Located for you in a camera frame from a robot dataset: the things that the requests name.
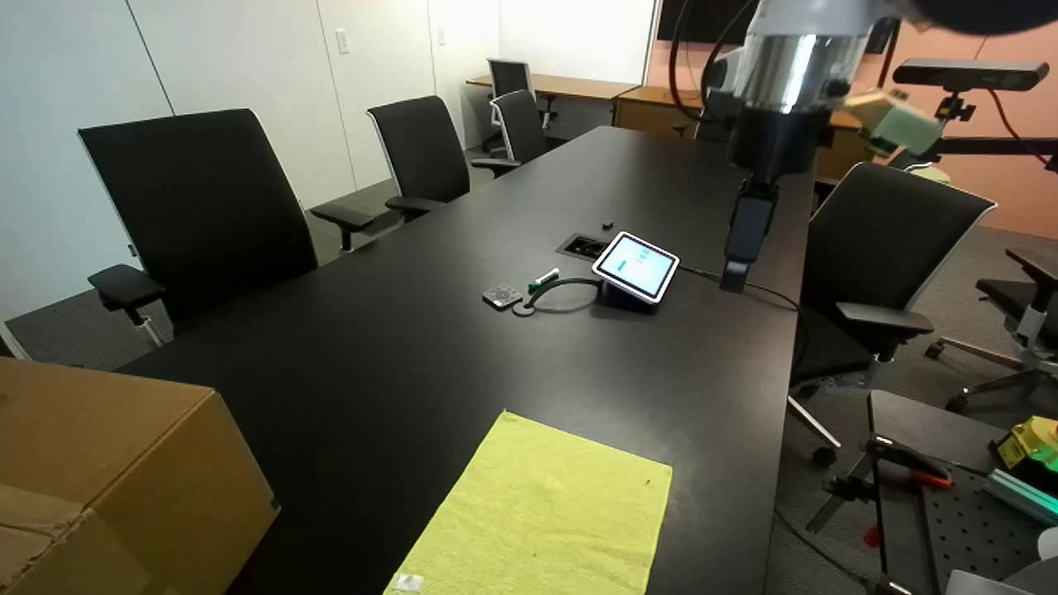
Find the conference table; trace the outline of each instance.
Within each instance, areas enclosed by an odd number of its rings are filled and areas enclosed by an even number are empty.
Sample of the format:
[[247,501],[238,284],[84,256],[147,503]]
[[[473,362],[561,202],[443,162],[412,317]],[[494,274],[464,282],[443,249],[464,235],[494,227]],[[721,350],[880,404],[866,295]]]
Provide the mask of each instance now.
[[762,592],[797,328],[762,287],[800,295],[810,181],[744,295],[679,274],[654,315],[484,306],[588,274],[572,235],[721,271],[739,181],[721,147],[606,126],[125,366],[217,388],[278,492],[236,592],[382,592],[503,411],[675,470],[648,592]]

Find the chair backrest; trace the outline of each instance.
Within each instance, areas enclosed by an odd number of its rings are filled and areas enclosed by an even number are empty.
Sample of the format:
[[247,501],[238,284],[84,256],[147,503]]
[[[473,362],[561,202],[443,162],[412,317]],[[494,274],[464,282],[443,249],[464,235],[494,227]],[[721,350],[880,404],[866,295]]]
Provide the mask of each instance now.
[[803,298],[906,307],[988,206],[864,162],[810,222]]
[[533,103],[533,96],[527,90],[496,96],[494,111],[498,115],[498,134],[503,134],[509,159],[533,162],[542,152],[549,152],[549,144],[545,144],[542,126],[539,126],[537,103]]
[[254,114],[84,130],[175,328],[312,269],[302,206]]
[[452,202],[469,192],[466,155],[436,96],[366,111],[404,198]]
[[496,96],[528,90],[528,62],[488,61],[488,73],[494,73]]

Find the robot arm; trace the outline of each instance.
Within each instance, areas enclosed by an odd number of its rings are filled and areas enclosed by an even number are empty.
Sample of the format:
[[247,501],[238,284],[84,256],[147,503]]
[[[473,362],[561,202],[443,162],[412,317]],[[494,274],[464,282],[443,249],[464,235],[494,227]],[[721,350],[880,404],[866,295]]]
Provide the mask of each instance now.
[[711,90],[741,103],[732,162],[749,168],[726,231],[723,287],[744,287],[780,176],[812,167],[816,137],[851,92],[866,37],[884,17],[1016,35],[1058,19],[1058,0],[762,0],[744,46],[719,73],[703,73]]

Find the yellow cloth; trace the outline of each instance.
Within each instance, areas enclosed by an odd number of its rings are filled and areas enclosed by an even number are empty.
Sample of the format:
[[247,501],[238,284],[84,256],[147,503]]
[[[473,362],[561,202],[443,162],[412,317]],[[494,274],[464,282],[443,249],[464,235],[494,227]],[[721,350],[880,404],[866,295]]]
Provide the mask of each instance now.
[[498,412],[386,595],[646,592],[670,466]]

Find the tablet screen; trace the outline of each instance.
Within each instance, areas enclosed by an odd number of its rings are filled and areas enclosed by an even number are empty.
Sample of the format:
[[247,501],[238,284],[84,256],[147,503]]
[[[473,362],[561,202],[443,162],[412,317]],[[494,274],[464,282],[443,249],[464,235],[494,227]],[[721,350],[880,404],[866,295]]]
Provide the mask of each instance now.
[[592,266],[599,279],[625,287],[648,306],[660,300],[675,269],[679,257],[670,253],[660,253],[658,244],[648,244],[627,231],[622,231]]

